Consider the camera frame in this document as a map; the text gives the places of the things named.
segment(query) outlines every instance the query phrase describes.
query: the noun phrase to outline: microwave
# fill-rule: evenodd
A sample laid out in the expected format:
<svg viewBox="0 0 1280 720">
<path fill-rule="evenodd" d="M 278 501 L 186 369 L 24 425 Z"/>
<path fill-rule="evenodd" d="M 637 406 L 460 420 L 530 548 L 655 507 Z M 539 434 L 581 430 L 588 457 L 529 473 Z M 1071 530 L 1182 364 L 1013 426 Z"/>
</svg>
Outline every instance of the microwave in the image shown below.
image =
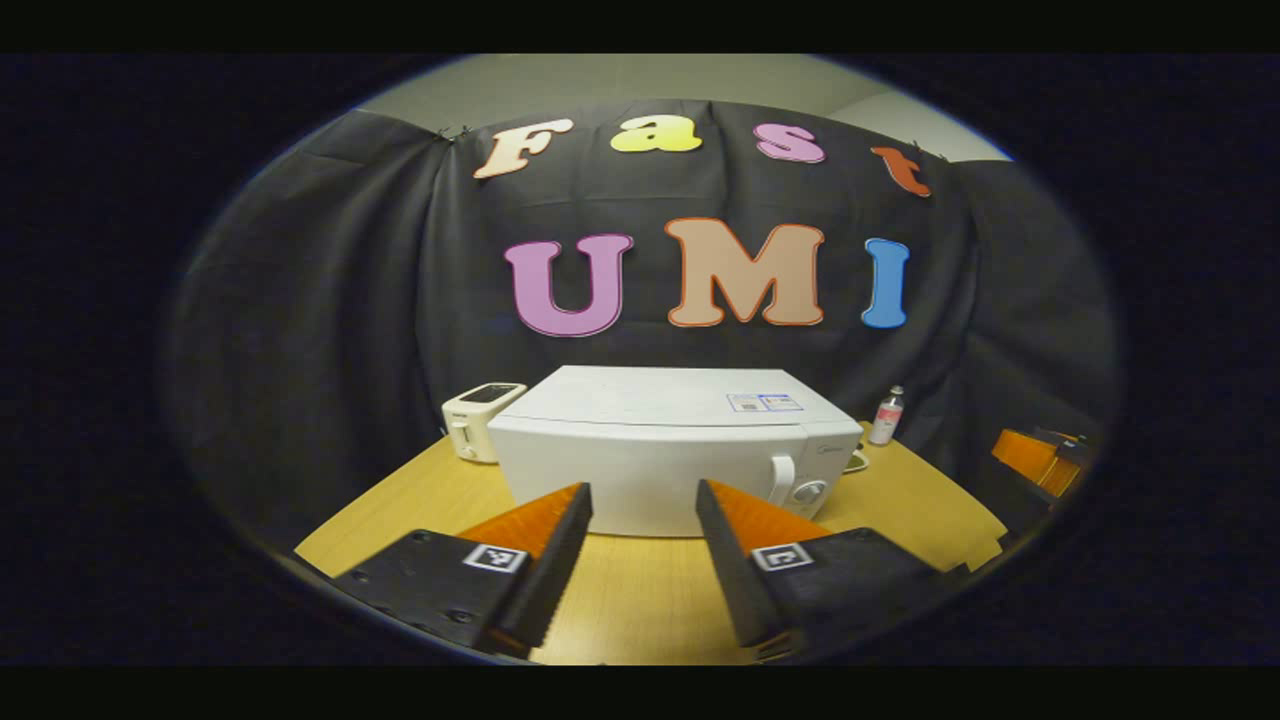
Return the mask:
<svg viewBox="0 0 1280 720">
<path fill-rule="evenodd" d="M 593 533 L 701 537 L 698 482 L 813 519 L 861 439 L 783 370 L 566 365 L 488 425 L 517 503 L 591 483 Z"/>
</svg>

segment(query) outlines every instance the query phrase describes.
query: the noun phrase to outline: wooden table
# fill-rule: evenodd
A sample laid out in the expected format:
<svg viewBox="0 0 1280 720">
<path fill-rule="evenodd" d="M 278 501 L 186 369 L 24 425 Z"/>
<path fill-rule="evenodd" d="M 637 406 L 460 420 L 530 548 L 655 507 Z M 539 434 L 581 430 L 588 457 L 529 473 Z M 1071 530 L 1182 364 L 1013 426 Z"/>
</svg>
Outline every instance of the wooden table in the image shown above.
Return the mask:
<svg viewBox="0 0 1280 720">
<path fill-rule="evenodd" d="M 869 430 L 869 424 L 863 423 Z M 870 466 L 841 478 L 814 521 L 874 528 L 936 569 L 977 570 L 1006 529 L 906 447 L 864 443 Z M 516 506 L 497 465 L 458 459 L 448 438 L 392 473 L 296 548 L 330 578 L 413 529 L 457 534 Z M 543 647 L 554 665 L 740 665 L 728 607 L 700 538 L 589 534 Z"/>
</svg>

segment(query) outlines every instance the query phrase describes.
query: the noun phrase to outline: letter m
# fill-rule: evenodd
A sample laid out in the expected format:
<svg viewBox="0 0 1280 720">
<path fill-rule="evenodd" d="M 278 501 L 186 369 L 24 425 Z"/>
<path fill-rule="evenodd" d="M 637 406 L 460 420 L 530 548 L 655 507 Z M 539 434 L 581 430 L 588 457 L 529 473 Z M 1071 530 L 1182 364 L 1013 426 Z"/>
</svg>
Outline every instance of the letter m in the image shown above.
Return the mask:
<svg viewBox="0 0 1280 720">
<path fill-rule="evenodd" d="M 741 323 L 755 316 L 771 287 L 773 302 L 764 309 L 765 320 L 774 325 L 822 322 L 817 260 L 823 237 L 817 228 L 778 225 L 755 258 L 714 218 L 671 220 L 667 234 L 680 241 L 684 254 L 680 306 L 667 315 L 673 325 L 708 327 L 723 320 L 724 311 L 713 297 L 717 284 Z"/>
</svg>

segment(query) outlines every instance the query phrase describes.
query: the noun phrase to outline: microwave door handle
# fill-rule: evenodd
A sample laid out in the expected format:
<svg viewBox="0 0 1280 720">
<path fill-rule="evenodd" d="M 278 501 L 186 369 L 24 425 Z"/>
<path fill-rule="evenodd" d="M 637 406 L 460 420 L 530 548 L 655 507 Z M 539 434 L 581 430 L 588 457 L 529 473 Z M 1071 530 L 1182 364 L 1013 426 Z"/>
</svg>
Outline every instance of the microwave door handle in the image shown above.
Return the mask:
<svg viewBox="0 0 1280 720">
<path fill-rule="evenodd" d="M 773 489 L 769 492 L 769 505 L 782 506 L 796 484 L 796 464 L 790 455 L 773 456 Z"/>
</svg>

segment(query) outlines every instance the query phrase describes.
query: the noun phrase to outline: microwave control knob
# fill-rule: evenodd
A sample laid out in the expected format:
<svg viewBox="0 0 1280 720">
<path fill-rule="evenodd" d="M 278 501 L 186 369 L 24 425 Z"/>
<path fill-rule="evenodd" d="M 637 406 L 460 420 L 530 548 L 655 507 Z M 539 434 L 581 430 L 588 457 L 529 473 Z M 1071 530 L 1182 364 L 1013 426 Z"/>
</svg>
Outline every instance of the microwave control knob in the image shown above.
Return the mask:
<svg viewBox="0 0 1280 720">
<path fill-rule="evenodd" d="M 791 493 L 791 500 L 799 502 L 800 505 L 808 505 L 814 500 L 818 500 L 818 497 L 822 496 L 822 492 L 824 489 L 827 489 L 827 483 L 822 480 L 805 483 L 797 487 L 794 493 Z"/>
</svg>

